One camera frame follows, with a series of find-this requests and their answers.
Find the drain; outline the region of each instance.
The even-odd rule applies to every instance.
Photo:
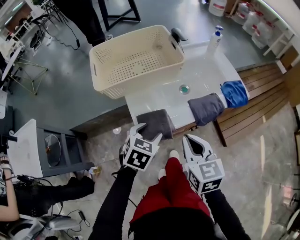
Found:
[[[187,85],[181,85],[179,87],[179,92],[181,94],[188,94],[189,93],[189,86],[187,86]]]

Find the laundry basket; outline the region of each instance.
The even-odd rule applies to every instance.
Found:
[[[94,89],[113,99],[174,78],[183,62],[180,46],[160,25],[121,35],[90,51]]]

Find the wooden pallet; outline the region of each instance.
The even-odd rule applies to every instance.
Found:
[[[250,94],[246,106],[227,108],[214,122],[224,146],[230,146],[257,129],[287,103],[283,74],[268,64],[239,75]]]

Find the gray towel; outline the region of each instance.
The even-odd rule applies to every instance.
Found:
[[[175,127],[165,109],[138,115],[136,119],[138,123],[147,123],[140,131],[144,139],[152,141],[159,133],[163,134],[162,139],[173,139]]]
[[[216,93],[188,100],[188,104],[198,126],[215,120],[224,111],[224,105]]]

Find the spray bottle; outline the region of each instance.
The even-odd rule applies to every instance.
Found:
[[[221,31],[223,30],[223,27],[216,26],[216,32],[211,36],[210,43],[207,46],[206,54],[208,56],[213,56],[217,50],[217,47],[219,46],[219,42],[221,41],[222,34]]]

